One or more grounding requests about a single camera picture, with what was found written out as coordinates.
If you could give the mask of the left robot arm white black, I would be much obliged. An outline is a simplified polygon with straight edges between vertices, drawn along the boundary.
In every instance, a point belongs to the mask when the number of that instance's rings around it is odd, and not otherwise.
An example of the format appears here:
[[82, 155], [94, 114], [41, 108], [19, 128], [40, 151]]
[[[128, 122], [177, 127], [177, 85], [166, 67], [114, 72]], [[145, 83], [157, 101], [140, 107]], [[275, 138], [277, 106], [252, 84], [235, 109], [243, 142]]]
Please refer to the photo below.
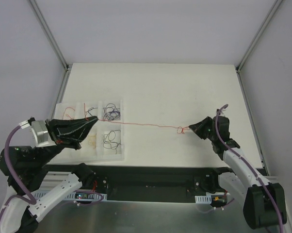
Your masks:
[[[73, 192], [95, 195], [95, 174], [84, 163], [57, 186], [36, 199], [34, 192], [47, 175], [46, 164], [63, 149], [81, 149], [81, 142], [98, 122], [97, 116], [81, 119], [36, 120], [19, 123], [8, 135], [0, 154], [0, 170], [8, 178], [7, 192], [0, 209], [0, 233], [33, 233], [42, 219]], [[11, 146], [14, 134], [29, 128], [35, 146]]]

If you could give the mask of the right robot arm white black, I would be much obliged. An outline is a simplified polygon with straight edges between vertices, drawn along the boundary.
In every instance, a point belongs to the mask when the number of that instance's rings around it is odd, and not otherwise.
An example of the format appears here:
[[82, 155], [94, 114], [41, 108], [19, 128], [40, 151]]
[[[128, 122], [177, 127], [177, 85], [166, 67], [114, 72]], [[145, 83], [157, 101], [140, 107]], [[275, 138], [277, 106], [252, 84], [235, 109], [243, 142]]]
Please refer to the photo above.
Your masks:
[[229, 119], [206, 117], [189, 129], [199, 138], [210, 140], [213, 151], [231, 168], [230, 172], [211, 177], [210, 188], [229, 192], [243, 207], [243, 216], [251, 229], [278, 226], [283, 232], [287, 223], [284, 189], [250, 164], [240, 145], [230, 137]]

